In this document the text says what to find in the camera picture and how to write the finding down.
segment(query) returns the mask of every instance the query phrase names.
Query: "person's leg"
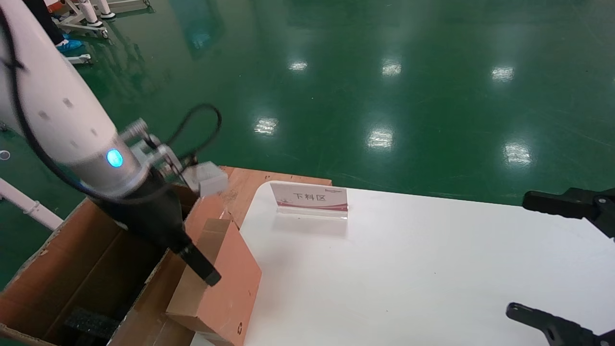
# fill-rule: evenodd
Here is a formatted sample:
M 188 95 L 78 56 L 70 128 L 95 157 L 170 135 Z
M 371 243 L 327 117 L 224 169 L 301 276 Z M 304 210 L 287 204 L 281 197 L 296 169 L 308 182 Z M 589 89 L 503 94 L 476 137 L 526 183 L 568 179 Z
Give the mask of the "person's leg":
M 36 17 L 36 20 L 41 24 L 51 41 L 57 46 L 64 41 L 62 37 L 62 31 L 56 26 L 51 15 L 47 10 L 44 0 L 23 0 L 26 6 L 30 9 L 30 12 Z
M 65 38 L 62 30 L 56 26 L 51 19 L 51 14 L 47 10 L 44 0 L 23 0 L 26 6 L 30 9 L 30 12 L 36 17 L 36 20 L 41 24 L 43 30 L 47 33 L 51 41 L 58 47 L 60 52 L 67 52 L 69 50 L 79 48 L 83 46 L 81 41 Z

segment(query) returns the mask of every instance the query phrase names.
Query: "open cardboard box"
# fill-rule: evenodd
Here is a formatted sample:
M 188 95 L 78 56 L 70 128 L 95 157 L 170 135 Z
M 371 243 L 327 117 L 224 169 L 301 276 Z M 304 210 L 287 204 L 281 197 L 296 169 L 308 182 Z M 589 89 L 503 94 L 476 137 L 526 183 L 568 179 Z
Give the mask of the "open cardboard box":
M 193 241 L 207 219 L 232 220 L 218 196 L 197 199 L 180 186 L 175 191 Z M 185 266 L 85 199 L 1 292 L 0 337 L 36 346 L 106 344 L 66 325 L 85 311 L 115 321 L 111 330 L 107 325 L 108 345 L 174 345 L 179 335 L 173 333 L 191 338 L 165 315 Z M 80 328 L 101 323 L 83 318 Z

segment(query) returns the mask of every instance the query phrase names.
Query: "blue indicator light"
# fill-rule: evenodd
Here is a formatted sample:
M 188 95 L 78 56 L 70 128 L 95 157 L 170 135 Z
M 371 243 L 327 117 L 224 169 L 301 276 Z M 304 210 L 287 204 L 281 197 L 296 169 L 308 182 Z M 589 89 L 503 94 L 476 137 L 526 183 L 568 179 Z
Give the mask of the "blue indicator light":
M 109 164 L 113 167 L 119 167 L 122 165 L 122 163 L 124 163 L 124 158 L 117 149 L 111 149 L 107 153 L 107 161 L 109 161 Z

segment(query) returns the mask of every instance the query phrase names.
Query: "cardboard box flap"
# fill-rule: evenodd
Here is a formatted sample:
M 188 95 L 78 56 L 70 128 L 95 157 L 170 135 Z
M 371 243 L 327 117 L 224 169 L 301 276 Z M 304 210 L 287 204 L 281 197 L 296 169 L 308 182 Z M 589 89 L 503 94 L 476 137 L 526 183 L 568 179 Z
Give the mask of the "cardboard box flap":
M 0 323 L 42 338 L 119 232 L 83 201 L 4 288 Z

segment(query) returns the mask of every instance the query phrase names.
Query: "green epoxy floor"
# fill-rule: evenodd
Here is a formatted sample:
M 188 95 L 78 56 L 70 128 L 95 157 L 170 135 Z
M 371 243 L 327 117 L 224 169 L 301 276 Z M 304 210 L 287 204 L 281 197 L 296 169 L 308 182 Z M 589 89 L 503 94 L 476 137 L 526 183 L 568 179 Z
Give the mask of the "green epoxy floor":
M 79 71 L 118 128 L 223 112 L 201 160 L 502 204 L 615 186 L 613 0 L 152 0 Z M 197 119 L 175 147 L 213 127 Z M 0 176 L 65 217 L 82 199 L 0 134 Z M 0 283 L 48 232 L 0 203 Z

